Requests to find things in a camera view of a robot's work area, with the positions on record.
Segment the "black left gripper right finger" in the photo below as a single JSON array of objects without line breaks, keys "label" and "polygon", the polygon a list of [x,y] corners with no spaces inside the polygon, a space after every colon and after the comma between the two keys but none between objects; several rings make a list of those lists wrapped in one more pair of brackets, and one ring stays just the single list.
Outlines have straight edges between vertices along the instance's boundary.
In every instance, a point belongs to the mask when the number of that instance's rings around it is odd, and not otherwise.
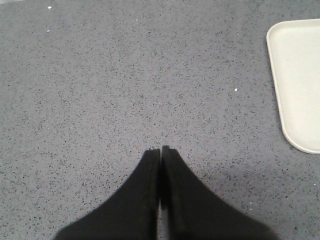
[{"label": "black left gripper right finger", "polygon": [[230,206],[206,187],[176,149],[163,146],[161,206],[171,240],[276,240],[265,224]]}]

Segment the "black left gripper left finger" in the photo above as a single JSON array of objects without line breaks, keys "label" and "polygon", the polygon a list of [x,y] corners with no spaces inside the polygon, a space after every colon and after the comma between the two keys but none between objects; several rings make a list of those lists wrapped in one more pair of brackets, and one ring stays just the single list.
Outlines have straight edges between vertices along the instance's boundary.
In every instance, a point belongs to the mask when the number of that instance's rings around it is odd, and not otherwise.
[{"label": "black left gripper left finger", "polygon": [[61,229],[57,240],[155,240],[160,150],[147,150],[125,183],[102,205]]}]

